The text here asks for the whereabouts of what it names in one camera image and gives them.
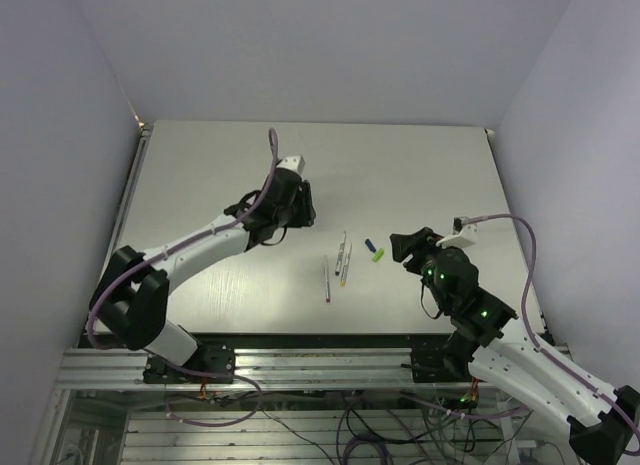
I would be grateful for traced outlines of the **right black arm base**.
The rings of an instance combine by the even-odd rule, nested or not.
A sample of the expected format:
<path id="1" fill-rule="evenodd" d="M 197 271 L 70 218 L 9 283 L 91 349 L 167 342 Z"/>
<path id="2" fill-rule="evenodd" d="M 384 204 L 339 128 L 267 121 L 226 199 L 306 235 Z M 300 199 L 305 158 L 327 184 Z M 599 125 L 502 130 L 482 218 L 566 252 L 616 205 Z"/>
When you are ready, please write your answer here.
<path id="1" fill-rule="evenodd" d="M 450 335 L 412 336 L 409 361 L 401 367 L 415 383 L 469 382 L 469 364 L 479 345 L 455 331 Z"/>

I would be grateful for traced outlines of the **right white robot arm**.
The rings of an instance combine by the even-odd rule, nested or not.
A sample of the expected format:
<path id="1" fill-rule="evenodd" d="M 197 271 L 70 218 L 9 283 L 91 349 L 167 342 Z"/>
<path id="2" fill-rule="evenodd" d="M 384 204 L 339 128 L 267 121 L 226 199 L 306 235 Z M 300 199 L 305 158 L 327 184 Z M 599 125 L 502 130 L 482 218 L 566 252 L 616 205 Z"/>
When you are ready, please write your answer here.
<path id="1" fill-rule="evenodd" d="M 428 227 L 390 237 L 392 257 L 420 277 L 455 330 L 440 360 L 459 381 L 469 374 L 539 413 L 588 464 L 616 464 L 635 438 L 639 393 L 587 372 L 537 333 L 513 308 L 479 284 L 464 252 L 470 240 Z"/>

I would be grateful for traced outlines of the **pink marker pen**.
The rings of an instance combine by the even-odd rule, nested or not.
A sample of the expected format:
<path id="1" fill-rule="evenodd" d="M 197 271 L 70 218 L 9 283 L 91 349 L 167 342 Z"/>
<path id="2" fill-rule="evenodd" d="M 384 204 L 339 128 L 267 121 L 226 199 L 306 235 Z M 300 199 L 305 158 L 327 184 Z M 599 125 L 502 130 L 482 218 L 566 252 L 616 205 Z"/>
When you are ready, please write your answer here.
<path id="1" fill-rule="evenodd" d="M 325 302 L 331 303 L 331 288 L 330 288 L 330 270 L 329 270 L 329 262 L 328 257 L 324 256 L 324 293 L 325 293 Z"/>

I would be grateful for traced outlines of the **blue pen cap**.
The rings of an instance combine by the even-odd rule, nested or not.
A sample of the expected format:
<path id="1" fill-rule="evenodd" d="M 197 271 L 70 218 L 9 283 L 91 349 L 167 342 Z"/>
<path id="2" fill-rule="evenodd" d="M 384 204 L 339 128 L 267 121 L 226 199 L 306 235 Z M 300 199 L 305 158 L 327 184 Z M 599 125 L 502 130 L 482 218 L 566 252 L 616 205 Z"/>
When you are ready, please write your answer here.
<path id="1" fill-rule="evenodd" d="M 375 253 L 377 251 L 375 245 L 370 239 L 365 239 L 365 245 L 372 253 Z"/>

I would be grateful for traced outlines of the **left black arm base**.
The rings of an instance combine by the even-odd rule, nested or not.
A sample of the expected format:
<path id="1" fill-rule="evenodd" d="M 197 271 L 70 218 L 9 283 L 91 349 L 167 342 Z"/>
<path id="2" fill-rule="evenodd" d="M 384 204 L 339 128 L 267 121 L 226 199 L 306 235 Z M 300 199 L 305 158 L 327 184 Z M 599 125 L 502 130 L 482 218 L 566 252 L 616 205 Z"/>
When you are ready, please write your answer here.
<path id="1" fill-rule="evenodd" d="M 226 346 L 200 346 L 194 356 L 182 365 L 159 355 L 152 355 L 143 370 L 143 382 L 160 385 L 195 384 L 203 381 L 230 384 L 235 365 L 235 353 Z"/>

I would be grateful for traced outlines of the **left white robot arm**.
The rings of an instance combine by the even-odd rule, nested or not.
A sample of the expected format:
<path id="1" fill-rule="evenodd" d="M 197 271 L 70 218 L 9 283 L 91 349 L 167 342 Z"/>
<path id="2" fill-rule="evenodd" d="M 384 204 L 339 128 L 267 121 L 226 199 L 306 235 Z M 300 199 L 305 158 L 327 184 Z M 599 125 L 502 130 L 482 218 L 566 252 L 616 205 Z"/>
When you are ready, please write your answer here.
<path id="1" fill-rule="evenodd" d="M 101 322 L 127 349 L 164 358 L 182 382 L 196 380 L 204 368 L 203 347 L 168 320 L 170 295 L 210 266 L 265 244 L 278 230 L 312 226 L 315 210 L 303 169 L 302 157 L 285 157 L 262 190 L 247 194 L 193 234 L 142 252 L 130 246 L 116 250 L 90 302 L 91 344 L 101 345 L 95 336 L 95 324 Z"/>

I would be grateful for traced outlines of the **white marker pen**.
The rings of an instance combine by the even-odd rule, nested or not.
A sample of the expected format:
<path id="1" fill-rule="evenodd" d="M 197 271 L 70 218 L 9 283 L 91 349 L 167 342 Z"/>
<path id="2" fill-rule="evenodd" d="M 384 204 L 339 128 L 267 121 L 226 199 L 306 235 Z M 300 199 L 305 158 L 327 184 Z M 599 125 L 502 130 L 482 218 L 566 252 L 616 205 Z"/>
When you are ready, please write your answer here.
<path id="1" fill-rule="evenodd" d="M 340 276 L 341 271 L 342 271 L 342 267 L 343 267 L 343 263 L 344 263 L 344 253 L 345 253 L 345 246 L 346 246 L 346 238 L 347 238 L 347 233 L 346 230 L 343 231 L 342 234 L 342 240 L 339 244 L 338 247 L 338 252 L 337 252 L 337 256 L 336 256 L 336 263 L 335 263 L 335 268 L 334 268 L 334 275 Z"/>

